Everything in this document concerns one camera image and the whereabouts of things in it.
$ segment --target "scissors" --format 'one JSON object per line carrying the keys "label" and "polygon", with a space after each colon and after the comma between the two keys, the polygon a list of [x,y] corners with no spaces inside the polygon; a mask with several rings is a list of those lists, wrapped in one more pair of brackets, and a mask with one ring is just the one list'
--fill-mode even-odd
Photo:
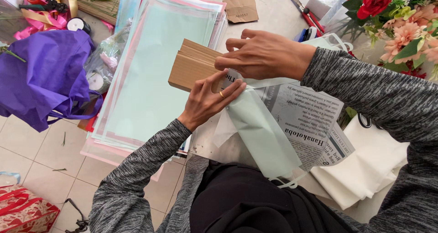
{"label": "scissors", "polygon": [[[360,125],[362,125],[362,127],[364,127],[365,129],[371,128],[371,118],[370,117],[365,117],[363,116],[361,113],[357,113],[357,118],[359,120]],[[377,129],[383,129],[382,127],[380,127],[377,123],[374,122],[374,125],[376,126]]]}

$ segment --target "ribbon spool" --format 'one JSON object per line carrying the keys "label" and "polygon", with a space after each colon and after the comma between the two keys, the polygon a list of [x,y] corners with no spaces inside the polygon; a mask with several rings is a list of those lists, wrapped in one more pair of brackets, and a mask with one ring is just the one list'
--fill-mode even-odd
{"label": "ribbon spool", "polygon": [[84,30],[87,34],[90,34],[91,28],[88,23],[86,23],[82,18],[75,17],[70,19],[67,23],[67,29],[71,31],[76,31],[78,29]]}

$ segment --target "cardboard box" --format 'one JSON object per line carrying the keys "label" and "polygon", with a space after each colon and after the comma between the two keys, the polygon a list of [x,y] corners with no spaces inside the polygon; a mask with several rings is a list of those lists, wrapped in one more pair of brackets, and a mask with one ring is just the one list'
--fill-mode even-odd
{"label": "cardboard box", "polygon": [[223,0],[227,3],[227,19],[233,23],[246,23],[258,20],[255,0]]}
{"label": "cardboard box", "polygon": [[[190,92],[195,81],[205,79],[218,72],[214,64],[216,57],[221,55],[220,52],[184,39],[170,72],[169,85]],[[219,92],[224,80],[225,78],[213,84],[212,92]]]}

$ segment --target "left hand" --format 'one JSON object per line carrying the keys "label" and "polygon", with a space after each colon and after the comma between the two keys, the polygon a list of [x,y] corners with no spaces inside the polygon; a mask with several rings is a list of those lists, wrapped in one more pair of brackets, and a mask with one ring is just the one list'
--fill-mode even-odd
{"label": "left hand", "polygon": [[235,100],[246,87],[242,79],[235,80],[222,91],[225,98],[211,91],[214,82],[221,80],[227,74],[228,69],[217,72],[204,80],[196,81],[187,100],[184,112],[178,120],[190,131],[205,123],[209,118],[222,111],[229,103]]}

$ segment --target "purple non-woven bag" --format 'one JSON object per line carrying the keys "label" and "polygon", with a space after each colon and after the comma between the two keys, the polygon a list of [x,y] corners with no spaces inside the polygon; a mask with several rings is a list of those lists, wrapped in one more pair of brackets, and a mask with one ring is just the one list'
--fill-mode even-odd
{"label": "purple non-woven bag", "polygon": [[[88,119],[102,105],[89,90],[83,65],[93,48],[84,31],[50,30],[15,41],[0,55],[0,115],[14,114],[41,132],[61,118]],[[89,94],[99,95],[93,113],[75,115]],[[47,121],[48,117],[58,119]]]}

